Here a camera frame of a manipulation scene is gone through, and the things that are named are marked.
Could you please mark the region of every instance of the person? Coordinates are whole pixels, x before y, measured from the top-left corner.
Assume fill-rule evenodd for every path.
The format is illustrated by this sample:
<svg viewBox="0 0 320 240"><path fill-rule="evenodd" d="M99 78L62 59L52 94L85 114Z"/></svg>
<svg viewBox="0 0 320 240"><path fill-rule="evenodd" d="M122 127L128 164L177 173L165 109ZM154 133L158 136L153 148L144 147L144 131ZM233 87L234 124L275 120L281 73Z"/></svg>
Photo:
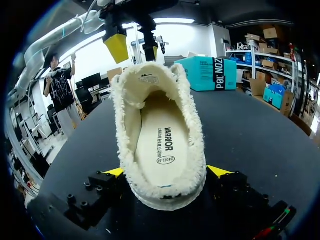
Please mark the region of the person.
<svg viewBox="0 0 320 240"><path fill-rule="evenodd" d="M68 138L75 130L74 124L75 127L77 127L81 122L75 99L68 83L68 80L70 80L76 72L75 54L71 56L71 60L71 69L61 69L58 67L58 55L55 53L49 57L48 61L50 62L51 71L45 77L43 91L45 97L48 97L50 94L62 130Z"/></svg>

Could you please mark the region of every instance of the teal box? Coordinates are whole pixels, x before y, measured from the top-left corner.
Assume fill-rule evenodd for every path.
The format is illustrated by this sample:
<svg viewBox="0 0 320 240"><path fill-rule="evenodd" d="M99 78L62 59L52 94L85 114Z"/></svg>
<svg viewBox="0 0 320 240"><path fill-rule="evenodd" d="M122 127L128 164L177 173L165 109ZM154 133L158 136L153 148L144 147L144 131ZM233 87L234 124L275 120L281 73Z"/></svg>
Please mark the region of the teal box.
<svg viewBox="0 0 320 240"><path fill-rule="evenodd" d="M224 91L237 88L237 63L228 59L193 56L178 60L190 82L191 89L201 91Z"/></svg>
<svg viewBox="0 0 320 240"><path fill-rule="evenodd" d="M264 89L263 100L275 106L277 109L281 109L283 96L266 87Z"/></svg>

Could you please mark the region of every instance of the black t-shirt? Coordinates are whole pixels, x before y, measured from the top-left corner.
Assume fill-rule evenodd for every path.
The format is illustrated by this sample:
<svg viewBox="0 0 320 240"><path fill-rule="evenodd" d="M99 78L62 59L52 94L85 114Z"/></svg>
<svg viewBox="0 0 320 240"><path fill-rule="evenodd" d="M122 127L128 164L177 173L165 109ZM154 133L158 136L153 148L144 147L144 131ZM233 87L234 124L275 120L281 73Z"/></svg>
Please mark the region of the black t-shirt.
<svg viewBox="0 0 320 240"><path fill-rule="evenodd" d="M75 102L67 80L71 79L71 69L66 70L57 67L54 71L49 72L48 75L52 78L49 93L52 98L55 111L58 113ZM46 86L47 81L44 79L43 94L45 94Z"/></svg>

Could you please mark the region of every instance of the white wall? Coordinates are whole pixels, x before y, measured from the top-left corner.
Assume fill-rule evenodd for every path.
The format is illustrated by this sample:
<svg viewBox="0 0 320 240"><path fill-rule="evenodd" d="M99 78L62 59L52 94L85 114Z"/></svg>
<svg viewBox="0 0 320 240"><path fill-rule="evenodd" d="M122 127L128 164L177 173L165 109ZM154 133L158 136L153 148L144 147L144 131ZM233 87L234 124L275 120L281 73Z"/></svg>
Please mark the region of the white wall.
<svg viewBox="0 0 320 240"><path fill-rule="evenodd" d="M229 30L214 24L208 26L208 34L210 39L211 56L221 57L225 55L224 45L222 44L222 39L230 40Z"/></svg>
<svg viewBox="0 0 320 240"><path fill-rule="evenodd" d="M45 105L45 96L44 96L44 80L39 80L34 87L32 88L32 96L34 100L34 110L38 113L39 116L45 114L48 118L48 103Z"/></svg>
<svg viewBox="0 0 320 240"><path fill-rule="evenodd" d="M32 116L30 114L30 111L31 111L31 113L34 114L34 112L33 112L34 109L33 109L33 107L30 107L30 111L29 111L28 105L29 105L29 103L27 101L24 101L24 102L20 103L20 105L15 107L14 111L15 111L16 114L21 114L22 115L22 119L25 120L25 122L28 125L29 129L33 129L36 126L35 123L37 124L37 118L34 118L34 121L32 120Z"/></svg>
<svg viewBox="0 0 320 240"><path fill-rule="evenodd" d="M211 46L207 26L194 24L159 24L153 31L156 37L162 36L169 45L165 46L165 56L187 57L189 52L211 56ZM157 62L165 63L160 46Z"/></svg>
<svg viewBox="0 0 320 240"><path fill-rule="evenodd" d="M158 24L153 33L156 37L162 36L163 40L169 43L169 45L165 46L166 56L182 55L187 57L189 52L212 56L207 26L194 24ZM140 39L144 38L144 35L141 32L138 33L138 36ZM76 52L75 75L71 80L73 89L76 89L75 83L80 82L82 79L93 74L100 73L101 76L103 76L109 70L120 67L125 68L133 65L131 42L135 40L136 34L134 29L127 29L126 43L129 59L121 62L120 64L116 64L102 39L94 41L86 47L78 50ZM71 62L70 57L62 61L59 67L63 68L67 62ZM162 64L165 63L165 58L160 47L157 52L157 62Z"/></svg>

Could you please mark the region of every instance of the shoe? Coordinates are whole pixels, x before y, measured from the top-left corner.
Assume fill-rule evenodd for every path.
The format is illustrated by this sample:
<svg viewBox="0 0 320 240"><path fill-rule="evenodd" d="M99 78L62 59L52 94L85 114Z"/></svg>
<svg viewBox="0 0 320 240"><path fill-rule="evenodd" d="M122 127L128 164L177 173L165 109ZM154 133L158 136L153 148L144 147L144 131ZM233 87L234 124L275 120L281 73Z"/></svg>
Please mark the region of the shoe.
<svg viewBox="0 0 320 240"><path fill-rule="evenodd" d="M181 209L206 181L202 124L181 64L129 67L112 79L120 167L150 208Z"/></svg>

